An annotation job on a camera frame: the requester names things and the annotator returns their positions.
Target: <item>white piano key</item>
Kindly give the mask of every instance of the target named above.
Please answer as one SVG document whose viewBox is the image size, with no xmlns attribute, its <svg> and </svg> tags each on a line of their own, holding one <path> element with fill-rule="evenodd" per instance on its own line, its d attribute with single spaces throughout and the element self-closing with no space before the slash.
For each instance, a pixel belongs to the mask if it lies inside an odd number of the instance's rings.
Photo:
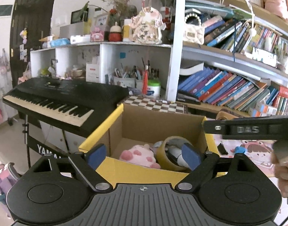
<svg viewBox="0 0 288 226">
<path fill-rule="evenodd" d="M 10 101 L 16 105 L 19 105 L 21 107 L 24 107 L 26 109 L 29 109 L 31 111 L 37 112 L 39 114 L 45 115 L 47 117 L 50 117 L 52 119 L 58 120 L 58 121 L 62 121 L 77 127 L 81 127 L 82 124 L 87 120 L 87 118 L 94 112 L 94 110 L 90 110 L 88 113 L 86 113 L 85 115 L 78 117 L 78 115 L 73 116 L 73 114 L 69 115 L 69 112 L 75 108 L 77 108 L 77 106 L 72 107 L 70 110 L 68 110 L 65 113 L 59 112 L 59 107 L 58 109 L 52 110 L 52 109 L 48 109 L 47 106 L 39 106 L 35 105 L 31 102 L 27 102 L 25 100 L 21 100 L 18 99 L 16 97 L 7 95 L 4 97 L 5 100 Z"/>
</svg>

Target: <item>pink pillow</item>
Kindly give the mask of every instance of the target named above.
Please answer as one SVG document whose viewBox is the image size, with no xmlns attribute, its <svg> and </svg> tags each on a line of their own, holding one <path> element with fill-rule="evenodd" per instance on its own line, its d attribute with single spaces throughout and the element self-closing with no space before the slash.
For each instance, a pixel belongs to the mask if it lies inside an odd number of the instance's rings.
<svg viewBox="0 0 288 226">
<path fill-rule="evenodd" d="M 286 0 L 264 0 L 265 9 L 288 22 Z"/>
</svg>

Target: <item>checkered board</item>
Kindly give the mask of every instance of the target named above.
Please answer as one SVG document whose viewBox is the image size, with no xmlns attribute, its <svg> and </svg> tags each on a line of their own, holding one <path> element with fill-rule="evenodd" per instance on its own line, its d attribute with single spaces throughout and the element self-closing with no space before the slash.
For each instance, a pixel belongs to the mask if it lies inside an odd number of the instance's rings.
<svg viewBox="0 0 288 226">
<path fill-rule="evenodd" d="M 142 106 L 145 109 L 153 111 L 160 111 L 167 113 L 183 113 L 183 114 L 188 113 L 187 106 L 180 103 L 170 102 L 167 100 L 154 100 L 140 96 L 130 96 L 127 99 L 121 101 L 119 104 L 121 103 L 133 106 Z"/>
</svg>

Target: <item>pink plush toy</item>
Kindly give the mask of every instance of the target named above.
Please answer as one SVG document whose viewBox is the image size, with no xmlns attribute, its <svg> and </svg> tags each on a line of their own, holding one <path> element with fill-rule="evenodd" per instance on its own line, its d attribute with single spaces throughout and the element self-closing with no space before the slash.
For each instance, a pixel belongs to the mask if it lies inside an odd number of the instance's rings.
<svg viewBox="0 0 288 226">
<path fill-rule="evenodd" d="M 286 0 L 264 0 L 264 8 L 288 22 Z"/>
<path fill-rule="evenodd" d="M 149 144 L 135 145 L 129 150 L 124 150 L 119 158 L 120 161 L 127 161 L 132 164 L 160 169 L 161 166 L 156 163 L 153 152 Z"/>
</svg>

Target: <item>cartoon girl illustration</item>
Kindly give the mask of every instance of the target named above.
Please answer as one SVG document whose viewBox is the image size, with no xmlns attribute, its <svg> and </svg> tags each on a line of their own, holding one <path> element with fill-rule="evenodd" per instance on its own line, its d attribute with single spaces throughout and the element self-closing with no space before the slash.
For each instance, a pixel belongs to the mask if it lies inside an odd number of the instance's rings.
<svg viewBox="0 0 288 226">
<path fill-rule="evenodd" d="M 249 157 L 266 175 L 272 175 L 273 164 L 270 162 L 270 154 L 273 151 L 259 140 L 242 140 L 241 147 L 246 148 Z"/>
</svg>

